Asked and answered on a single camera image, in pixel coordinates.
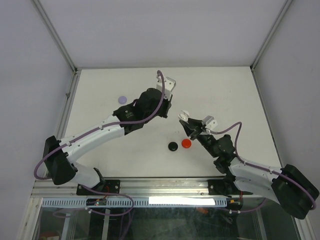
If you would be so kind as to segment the orange round charging case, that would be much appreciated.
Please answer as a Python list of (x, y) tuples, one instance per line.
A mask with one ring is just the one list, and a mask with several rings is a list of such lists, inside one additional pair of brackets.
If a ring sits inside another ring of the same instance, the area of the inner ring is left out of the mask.
[(188, 138), (185, 138), (181, 141), (181, 146), (185, 149), (189, 149), (192, 146), (192, 141)]

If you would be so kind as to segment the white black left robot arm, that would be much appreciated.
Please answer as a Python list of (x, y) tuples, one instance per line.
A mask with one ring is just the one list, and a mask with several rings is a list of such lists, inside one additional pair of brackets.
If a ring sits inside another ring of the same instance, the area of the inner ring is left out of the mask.
[(141, 129), (155, 117), (167, 118), (172, 97), (168, 89), (161, 92), (149, 88), (88, 131), (60, 140), (55, 136), (47, 138), (44, 164), (53, 183), (59, 186), (73, 182), (86, 186), (93, 194), (102, 193), (106, 182), (100, 171), (78, 163), (78, 159), (108, 141)]

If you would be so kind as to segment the white round charging case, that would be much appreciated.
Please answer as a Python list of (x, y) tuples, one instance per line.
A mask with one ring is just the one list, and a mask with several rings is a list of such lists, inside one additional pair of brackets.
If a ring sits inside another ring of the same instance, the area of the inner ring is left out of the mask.
[(180, 120), (180, 121), (183, 121), (183, 122), (188, 122), (188, 120), (189, 120), (189, 118), (190, 118), (190, 114), (189, 114), (189, 112), (188, 111), (186, 111), (186, 110), (182, 110), (179, 114), (178, 114), (178, 119)]

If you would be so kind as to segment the black round charging case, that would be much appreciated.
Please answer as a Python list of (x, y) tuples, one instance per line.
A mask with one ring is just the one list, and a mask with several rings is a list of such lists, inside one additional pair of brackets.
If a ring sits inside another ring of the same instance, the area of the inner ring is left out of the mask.
[(171, 141), (169, 144), (168, 144), (168, 149), (172, 152), (175, 152), (177, 149), (178, 149), (178, 144), (174, 141)]

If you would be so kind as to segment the lilac round charging case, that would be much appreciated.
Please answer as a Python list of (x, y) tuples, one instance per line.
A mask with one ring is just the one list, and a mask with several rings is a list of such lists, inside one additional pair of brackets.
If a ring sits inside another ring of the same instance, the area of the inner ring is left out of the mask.
[(120, 96), (120, 97), (118, 98), (118, 103), (121, 104), (121, 105), (126, 104), (127, 101), (128, 101), (128, 99), (127, 99), (126, 96)]

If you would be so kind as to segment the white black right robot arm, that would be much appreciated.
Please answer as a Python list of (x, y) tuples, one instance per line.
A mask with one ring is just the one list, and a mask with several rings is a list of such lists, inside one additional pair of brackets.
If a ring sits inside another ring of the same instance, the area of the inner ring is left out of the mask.
[(215, 138), (217, 121), (212, 116), (203, 120), (179, 114), (179, 122), (190, 140), (198, 141), (215, 159), (216, 169), (224, 174), (226, 192), (237, 191), (259, 195), (279, 204), (296, 219), (303, 220), (316, 209), (319, 190), (295, 166), (274, 167), (258, 164), (240, 157), (237, 140), (232, 140), (226, 130)]

